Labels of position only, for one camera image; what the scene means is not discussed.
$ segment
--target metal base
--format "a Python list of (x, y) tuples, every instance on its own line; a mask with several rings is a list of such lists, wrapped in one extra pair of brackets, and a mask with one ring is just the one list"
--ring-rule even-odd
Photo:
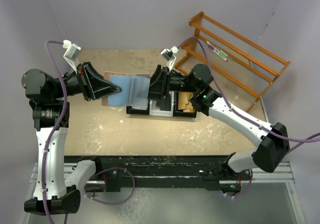
[[(74, 166), (76, 166), (77, 163), (76, 162), (68, 162), (64, 164), (64, 178), (67, 179), (70, 174), (73, 171)], [(31, 177), (31, 181), (30, 181), (30, 189), (29, 189), (29, 197), (32, 197), (32, 192), (35, 189), (35, 185), (37, 182), (37, 171), (38, 171), (38, 166), (35, 165), (33, 173), (32, 173), (32, 177)], [(156, 180), (155, 177), (150, 176), (148, 179), (154, 179)], [(242, 180), (242, 183), (248, 183), (249, 180)], [(299, 205), (299, 200), (297, 197), (297, 192), (296, 192), (296, 188), (295, 188), (295, 181), (294, 181), (294, 177), (291, 171), (291, 167), (289, 163), (280, 163), (279, 166), (276, 168), (276, 170), (273, 173), (266, 173), (264, 171), (262, 171), (259, 168), (254, 168), (253, 169), (253, 183), (285, 183), (286, 187), (287, 187), (287, 191), (288, 191), (288, 195), (290, 198), (290, 202), (292, 205), (292, 210), (294, 212), (294, 216), (296, 218), (296, 222), (299, 224), (304, 224), (305, 223), (305, 218), (303, 216), (303, 212), (301, 210), (301, 207)], [(221, 185), (233, 185), (235, 184), (236, 181), (235, 180), (219, 180), (218, 184), (219, 186)], [(90, 180), (87, 181), (88, 185), (101, 185), (101, 186), (105, 186), (105, 183), (103, 180)], [(30, 214), (28, 213), (23, 213), (23, 215), (21, 216), (20, 219), (20, 223), (22, 224), (27, 224), (30, 218)]]

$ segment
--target black mount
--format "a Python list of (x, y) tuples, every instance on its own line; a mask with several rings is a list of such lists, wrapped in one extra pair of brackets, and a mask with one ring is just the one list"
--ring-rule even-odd
[[(271, 131), (285, 136), (288, 136), (287, 128), (282, 123), (277, 123)], [(262, 142), (258, 149), (252, 154), (254, 163), (267, 173), (273, 173), (281, 160), (290, 150), (289, 141), (268, 134), (266, 137), (261, 137)]]

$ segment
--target gray wall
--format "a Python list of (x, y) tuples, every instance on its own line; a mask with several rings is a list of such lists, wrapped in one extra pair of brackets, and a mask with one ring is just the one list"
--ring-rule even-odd
[(48, 0), (62, 31), (86, 48), (178, 45), (199, 11), (256, 41), (280, 0)]
[[(292, 63), (263, 98), (272, 122), (289, 136), (319, 132), (320, 0), (282, 0), (260, 45)], [(319, 223), (320, 145), (304, 144), (288, 156), (307, 223)]]
[[(21, 77), (31, 68), (54, 75), (44, 41), (63, 36), (46, 0), (0, 0), (0, 29), (0, 217), (1, 223), (16, 224), (38, 156)], [(66, 71), (62, 51), (56, 47), (53, 54)]]

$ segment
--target orange wooden rack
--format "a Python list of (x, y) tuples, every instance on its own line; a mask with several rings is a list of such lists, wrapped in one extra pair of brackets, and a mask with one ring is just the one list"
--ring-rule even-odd
[[(275, 59), (276, 61), (278, 61), (280, 64), (283, 65), (282, 69), (277, 72), (274, 69), (272, 69), (271, 67), (267, 66), (265, 63), (257, 60), (256, 58), (252, 57), (251, 55), (247, 54), (246, 52), (242, 51), (241, 49), (235, 47), (234, 45), (232, 45), (231, 43), (225, 41), (224, 39), (222, 39), (221, 37), (215, 35), (214, 33), (210, 32), (208, 29), (204, 28), (201, 24), (202, 24), (202, 19), (206, 19), (207, 21), (211, 22), (212, 24), (218, 26), (219, 28), (227, 31), (228, 33), (232, 34), (233, 36), (241, 39), (242, 41), (244, 41), (245, 43), (251, 45), (252, 47), (254, 47), (255, 49), (261, 51), (262, 53), (265, 53), (266, 55), (268, 55), (269, 57)], [(222, 74), (224, 77), (226, 77), (227, 79), (229, 79), (230, 81), (232, 81), (233, 83), (235, 83), (236, 85), (238, 85), (239, 87), (241, 87), (242, 89), (244, 89), (246, 92), (248, 92), (249, 94), (251, 94), (253, 97), (255, 97), (255, 101), (253, 102), (253, 104), (248, 108), (247, 112), (249, 112), (253, 106), (262, 98), (262, 96), (267, 92), (267, 90), (271, 87), (271, 85), (280, 77), (280, 75), (285, 71), (285, 69), (289, 66), (290, 61), (286, 61), (280, 57), (278, 57), (277, 55), (275, 55), (274, 53), (264, 49), (263, 47), (257, 45), (256, 43), (252, 42), (251, 40), (243, 37), (242, 35), (240, 35), (239, 33), (233, 31), (232, 29), (224, 26), (223, 24), (217, 22), (216, 20), (208, 17), (207, 15), (204, 14), (204, 12), (199, 12), (196, 16), (194, 16), (193, 18), (191, 18), (191, 20), (189, 21), (189, 25), (193, 26), (195, 28), (193, 36), (199, 38), (200, 40), (207, 42), (209, 41), (211, 44), (213, 44), (215, 47), (219, 48), (220, 50), (222, 50), (223, 52), (225, 52), (230, 58), (232, 58), (236, 63), (238, 63), (239, 65), (245, 67), (247, 70), (253, 72), (255, 75), (257, 75), (258, 77), (262, 78), (263, 80), (265, 80), (266, 82), (268, 82), (268, 85), (266, 86), (266, 88), (261, 92), (261, 93), (257, 93), (255, 92), (253, 89), (249, 88), (248, 86), (246, 86), (244, 83), (242, 83), (241, 81), (239, 81), (237, 78), (231, 76), (230, 74), (228, 74), (227, 72), (225, 72), (224, 70), (222, 70), (221, 68), (217, 67), (214, 63), (210, 63), (211, 67), (217, 71), (218, 73)], [(262, 68), (263, 70), (265, 70), (266, 72), (270, 73), (272, 78), (268, 77), (267, 75), (263, 74), (262, 72), (260, 72), (259, 70), (257, 70), (256, 68), (252, 67), (251, 65), (245, 63), (244, 61), (240, 60), (238, 57), (235, 57), (234, 55), (232, 55), (230, 52), (228, 52), (227, 50), (219, 47), (218, 45), (216, 45), (214, 42), (212, 42), (211, 40), (208, 40), (207, 38), (203, 37), (201, 35), (201, 33), (204, 33), (206, 35), (208, 35), (209, 37), (211, 37), (212, 39), (220, 42), (221, 44), (225, 45), (226, 47), (230, 48), (231, 50), (233, 50), (234, 52), (236, 52), (237, 54), (243, 56), (244, 58), (246, 58), (247, 60), (251, 61), (252, 63), (254, 63), (255, 65), (257, 65), (258, 67)], [(200, 54), (196, 53), (195, 51), (195, 47), (197, 45), (197, 41), (194, 39), (188, 40), (187, 42), (185, 42), (182, 45), (182, 49), (184, 49), (186, 51), (186, 55), (179, 60), (179, 62), (176, 63), (175, 65), (175, 69), (180, 71), (181, 73), (187, 75), (188, 73), (183, 70), (181, 68), (181, 66), (192, 56), (198, 58), (199, 60), (201, 60), (203, 63), (206, 63), (206, 60), (204, 58), (204, 56), (201, 56)]]

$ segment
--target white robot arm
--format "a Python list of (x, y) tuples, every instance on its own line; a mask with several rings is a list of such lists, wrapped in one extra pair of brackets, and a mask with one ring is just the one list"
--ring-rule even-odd
[[(89, 62), (76, 67), (75, 62), (77, 62), (80, 48), (69, 45), (69, 49), (71, 55), (65, 54), (65, 57), (72, 61), (74, 72), (65, 74), (63, 77), (68, 95), (82, 93), (85, 100), (90, 101), (122, 91), (120, 87), (104, 80)], [(229, 155), (222, 164), (222, 172), (234, 175), (256, 167), (266, 172), (273, 172), (289, 151), (288, 141), (275, 138), (232, 112), (222, 96), (210, 87), (213, 77), (206, 65), (195, 65), (187, 76), (171, 70), (173, 63), (170, 60), (175, 60), (173, 56), (175, 52), (175, 49), (174, 52), (172, 50), (162, 52), (169, 62), (169, 67), (158, 65), (150, 79), (148, 99), (160, 101), (171, 91), (194, 93), (190, 102), (196, 111), (228, 124), (255, 145), (255, 148), (250, 151)], [(22, 85), (25, 88), (26, 97), (30, 100), (39, 150), (35, 192), (33, 199), (25, 202), (24, 209), (29, 213), (43, 215), (43, 208), (40, 207), (39, 202), (43, 201), (43, 192), (46, 192), (50, 203), (50, 214), (76, 213), (80, 205), (79, 190), (83, 189), (87, 180), (97, 172), (97, 164), (91, 160), (80, 161), (73, 173), (65, 180), (64, 148), (69, 126), (69, 104), (62, 122), (53, 133), (48, 150), (44, 150), (45, 142), (62, 110), (63, 102), (59, 100), (63, 96), (61, 84), (58, 79), (42, 71), (31, 69), (23, 75)], [(232, 104), (231, 107), (273, 132), (288, 136), (286, 127), (281, 123), (273, 126)], [(42, 170), (43, 152), (47, 152), (45, 170)], [(44, 171), (45, 189), (42, 183)]]

